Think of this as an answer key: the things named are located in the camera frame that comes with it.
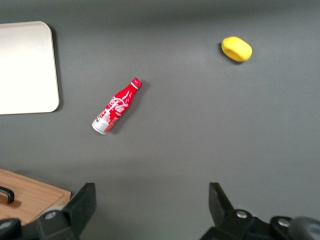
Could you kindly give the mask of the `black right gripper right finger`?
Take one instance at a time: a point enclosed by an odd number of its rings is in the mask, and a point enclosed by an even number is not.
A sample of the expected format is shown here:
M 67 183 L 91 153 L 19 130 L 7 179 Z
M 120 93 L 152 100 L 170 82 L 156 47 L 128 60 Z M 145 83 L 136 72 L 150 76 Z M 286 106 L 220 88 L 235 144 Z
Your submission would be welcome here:
M 202 240 L 270 240 L 269 224 L 244 209 L 235 209 L 221 185 L 209 184 L 208 207 L 214 226 Z

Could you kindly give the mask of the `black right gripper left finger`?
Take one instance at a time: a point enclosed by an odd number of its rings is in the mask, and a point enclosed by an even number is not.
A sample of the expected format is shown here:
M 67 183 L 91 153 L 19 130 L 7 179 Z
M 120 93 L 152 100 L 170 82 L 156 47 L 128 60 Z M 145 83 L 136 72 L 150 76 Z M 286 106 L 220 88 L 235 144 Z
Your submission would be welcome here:
M 96 185 L 86 183 L 61 209 L 48 210 L 23 227 L 25 240 L 78 240 L 97 207 Z

